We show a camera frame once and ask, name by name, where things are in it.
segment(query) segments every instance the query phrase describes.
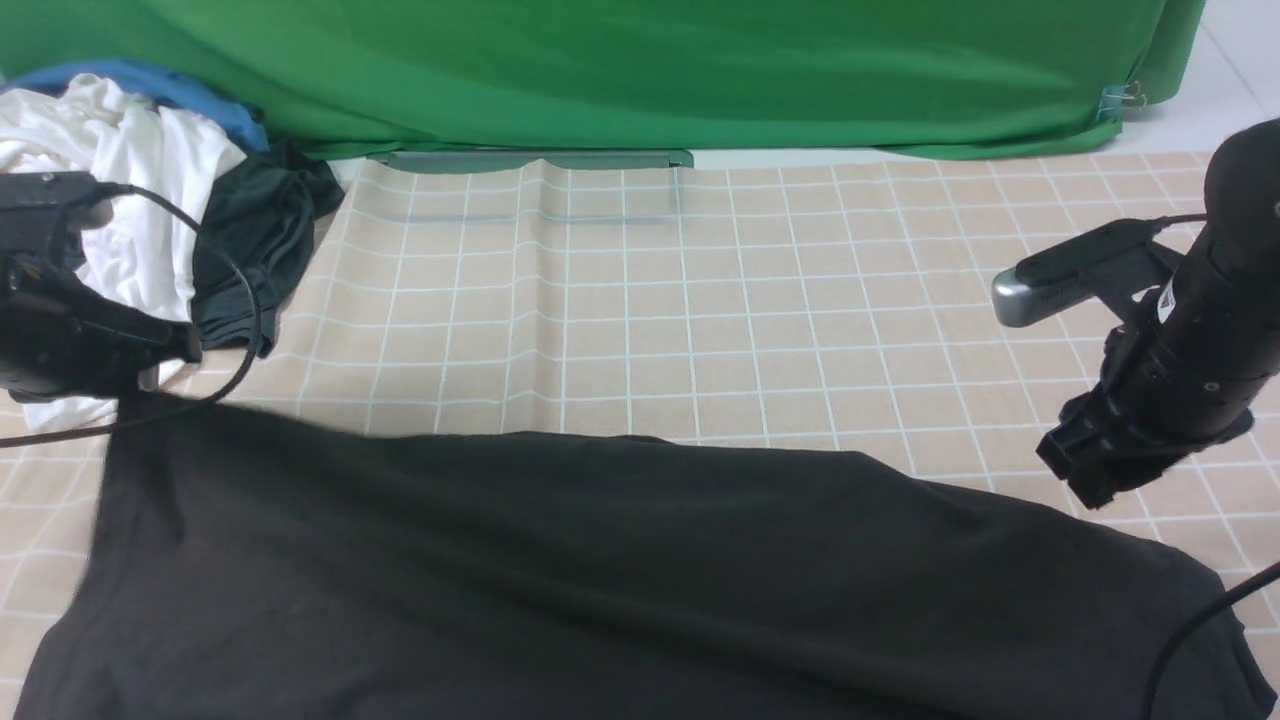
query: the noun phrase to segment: black cable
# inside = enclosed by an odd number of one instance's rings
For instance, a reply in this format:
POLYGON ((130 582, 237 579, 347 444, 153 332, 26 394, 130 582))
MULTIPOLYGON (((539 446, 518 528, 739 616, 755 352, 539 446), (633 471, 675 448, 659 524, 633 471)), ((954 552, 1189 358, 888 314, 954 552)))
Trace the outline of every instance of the black cable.
POLYGON ((1189 215, 1169 215, 1165 218, 1156 218, 1152 220, 1152 224, 1156 227, 1156 232, 1158 233, 1181 223, 1203 223, 1206 220, 1208 220, 1208 215, 1204 213, 1193 213, 1189 215))
POLYGON ((1160 655, 1156 656, 1156 661, 1151 665, 1151 673, 1147 675, 1147 688, 1142 694, 1142 715, 1138 717, 1152 720, 1152 712, 1156 710, 1156 691, 1160 689, 1160 679, 1165 675, 1165 670, 1174 659, 1174 653, 1178 652, 1178 648, 1187 642, 1187 638, 1192 633, 1198 630, 1204 623, 1212 620, 1219 612, 1222 612, 1277 579, 1280 579, 1280 562, 1222 593, 1213 602, 1206 605, 1199 612, 1192 615, 1185 623, 1179 625, 1174 630, 1174 634, 1169 635, 1165 647, 1160 648, 1160 655))
POLYGON ((195 413, 196 410, 204 410, 205 407, 209 407, 216 404, 218 401, 223 400, 228 395, 230 395, 232 391, 234 391, 236 387, 244 380, 244 375, 248 374, 250 368, 253 365, 253 359, 257 357, 257 348, 262 342, 262 306, 261 304, 259 304, 257 292, 253 290, 253 283, 248 282, 248 278, 244 275, 244 270, 241 269, 238 263, 236 263, 236 259, 232 258, 227 252, 227 250, 224 250, 220 245, 218 245, 216 241, 210 240, 205 234, 205 229, 200 225, 200 223, 197 223, 191 215, 184 213, 182 208, 178 208, 177 205, 170 202, 166 197, 155 193, 145 187, 137 187, 133 184, 102 183, 102 188, 104 191, 108 192, 108 197, 119 197, 122 195, 137 195, 140 197, 146 197, 147 200, 164 208, 165 210, 172 213, 173 217, 182 220, 184 225, 187 225, 188 228, 192 229, 192 232, 196 233, 196 243, 198 247, 209 250, 210 252, 216 255, 218 259, 221 260, 230 269, 230 272, 236 274, 236 279, 238 279, 241 284, 244 286, 244 292, 248 293, 248 306, 251 318, 251 327, 248 336, 250 340, 248 340, 248 347, 246 348, 244 352, 244 360, 241 361, 241 365, 236 370, 236 374, 232 375, 232 379, 227 380, 227 383, 223 387, 220 387, 216 392, 214 392, 207 397, 202 397, 186 407, 174 410, 173 413, 164 413, 160 415, 155 415, 152 418, 138 418, 137 420, 125 420, 123 423, 113 423, 110 425, 101 425, 95 428, 77 428, 73 430, 59 430, 54 433, 38 433, 32 436, 0 438, 0 450, 105 436, 114 433, 115 430, 123 430, 127 428, 137 428, 140 425, 148 425, 151 423, 172 420, 179 415, 195 413))

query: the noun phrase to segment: beige grid tablecloth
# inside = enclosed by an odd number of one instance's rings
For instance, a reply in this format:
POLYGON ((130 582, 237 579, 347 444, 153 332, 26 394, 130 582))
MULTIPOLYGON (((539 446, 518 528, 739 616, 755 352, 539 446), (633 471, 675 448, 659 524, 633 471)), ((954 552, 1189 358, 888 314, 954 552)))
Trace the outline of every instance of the beige grid tablecloth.
MULTIPOLYGON (((987 292, 1075 232, 1199 210, 1204 161, 479 176, 366 161, 236 398, 375 434, 860 450, 1162 539, 1235 583, 1280 551, 1280 388, 1251 436, 1088 514, 1034 447, 1115 322, 1094 302, 1009 331, 987 292)), ((212 356, 183 389, 211 391, 238 360, 212 356)), ((0 430, 22 432, 3 410, 0 430)), ((102 448, 0 456, 0 716, 79 579, 102 448)), ((1239 616, 1280 680, 1277 611, 1266 596, 1239 616)))

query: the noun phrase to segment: black cloth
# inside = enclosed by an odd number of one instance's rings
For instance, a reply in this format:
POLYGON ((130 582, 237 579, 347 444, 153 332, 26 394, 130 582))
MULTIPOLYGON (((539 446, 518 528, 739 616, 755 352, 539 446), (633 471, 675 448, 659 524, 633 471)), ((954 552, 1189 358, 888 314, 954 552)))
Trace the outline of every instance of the black cloth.
MULTIPOLYGON (((315 222, 342 205, 329 164, 287 142, 250 155, 214 182, 202 225, 241 265, 262 305, 265 357, 275 346, 276 310, 302 279, 315 252, 315 222)), ((205 350, 244 346, 251 314, 244 287, 200 242, 192 256, 192 322, 205 350)))
MULTIPOLYGON (((367 439, 223 406, 113 438, 18 719, 1133 720, 1221 589, 856 452, 367 439)), ((1225 615, 1157 717, 1274 701, 1225 615)))

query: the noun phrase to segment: green fabric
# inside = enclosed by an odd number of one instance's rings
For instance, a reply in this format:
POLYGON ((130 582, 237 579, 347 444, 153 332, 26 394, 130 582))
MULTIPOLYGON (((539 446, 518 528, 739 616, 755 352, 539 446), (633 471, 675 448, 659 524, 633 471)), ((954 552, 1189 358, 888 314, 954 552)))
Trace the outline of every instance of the green fabric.
POLYGON ((3 0, 0 69, 132 56, 317 155, 467 146, 1082 151, 1181 79, 1204 0, 3 0))

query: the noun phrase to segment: white cloth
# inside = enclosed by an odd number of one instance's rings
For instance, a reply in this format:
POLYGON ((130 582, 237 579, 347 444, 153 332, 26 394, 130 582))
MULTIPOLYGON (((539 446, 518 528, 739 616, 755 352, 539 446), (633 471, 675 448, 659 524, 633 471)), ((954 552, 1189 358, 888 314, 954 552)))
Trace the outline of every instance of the white cloth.
MULTIPOLYGON (((191 217, 205 214, 214 181, 244 160, 218 124, 120 90, 92 74, 61 97, 0 94, 0 173, 88 170, 100 181, 159 192, 191 217)), ((114 219, 84 231, 81 282, 109 300, 166 320, 191 320, 195 233, 151 201, 113 201, 114 219)), ((161 366, 161 382, 180 363, 161 366)), ((114 402, 69 397, 24 406, 33 430, 59 430, 113 413, 114 402)))

